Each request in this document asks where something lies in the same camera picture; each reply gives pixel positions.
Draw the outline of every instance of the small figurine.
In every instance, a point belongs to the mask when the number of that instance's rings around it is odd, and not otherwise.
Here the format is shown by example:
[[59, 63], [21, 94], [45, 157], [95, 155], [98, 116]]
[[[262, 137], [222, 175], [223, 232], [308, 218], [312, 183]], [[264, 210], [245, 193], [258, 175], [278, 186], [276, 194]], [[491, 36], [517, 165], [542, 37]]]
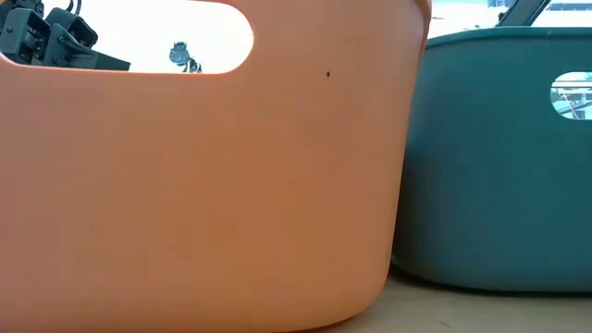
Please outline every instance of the small figurine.
[[202, 64], [195, 61], [187, 50], [187, 43], [177, 42], [170, 50], [170, 61], [179, 67], [185, 67], [183, 73], [201, 73]]

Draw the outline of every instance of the dark green basket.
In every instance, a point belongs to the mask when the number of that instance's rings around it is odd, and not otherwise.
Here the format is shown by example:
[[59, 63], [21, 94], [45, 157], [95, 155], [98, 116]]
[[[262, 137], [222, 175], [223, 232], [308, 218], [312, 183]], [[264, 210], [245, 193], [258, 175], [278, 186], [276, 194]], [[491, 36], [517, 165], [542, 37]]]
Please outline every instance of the dark green basket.
[[592, 121], [550, 87], [592, 71], [592, 29], [433, 39], [413, 101], [395, 236], [418, 277], [483, 290], [592, 291]]

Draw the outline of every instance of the storage bin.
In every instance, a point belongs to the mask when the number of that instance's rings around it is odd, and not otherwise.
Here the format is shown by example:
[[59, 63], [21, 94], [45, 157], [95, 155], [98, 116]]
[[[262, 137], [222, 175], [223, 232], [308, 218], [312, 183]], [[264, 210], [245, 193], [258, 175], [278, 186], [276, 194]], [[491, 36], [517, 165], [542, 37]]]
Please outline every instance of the storage bin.
[[549, 97], [560, 75], [592, 70], [591, 39], [591, 29], [522, 27], [430, 40], [398, 265], [472, 289], [592, 291], [592, 122], [560, 116]]
[[379, 294], [428, 0], [227, 1], [224, 75], [0, 57], [0, 330], [321, 327]]

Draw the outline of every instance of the wooden surface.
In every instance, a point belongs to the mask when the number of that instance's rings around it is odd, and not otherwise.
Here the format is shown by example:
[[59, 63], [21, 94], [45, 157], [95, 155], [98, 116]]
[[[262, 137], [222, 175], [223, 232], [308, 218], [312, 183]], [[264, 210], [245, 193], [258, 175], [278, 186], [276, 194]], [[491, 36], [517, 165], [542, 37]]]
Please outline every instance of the wooden surface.
[[592, 295], [516, 295], [446, 289], [395, 274], [376, 304], [307, 333], [587, 333]]

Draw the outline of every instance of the small dark spot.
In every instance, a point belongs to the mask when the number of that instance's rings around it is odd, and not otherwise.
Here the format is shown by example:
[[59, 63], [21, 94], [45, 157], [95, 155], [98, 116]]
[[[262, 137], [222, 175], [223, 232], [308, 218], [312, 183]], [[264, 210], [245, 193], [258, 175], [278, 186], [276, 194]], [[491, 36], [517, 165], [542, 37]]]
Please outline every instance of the small dark spot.
[[450, 329], [452, 329], [452, 327], [448, 324], [446, 324], [443, 320], [438, 320], [440, 322], [440, 324], [444, 325], [445, 327], [448, 327]]

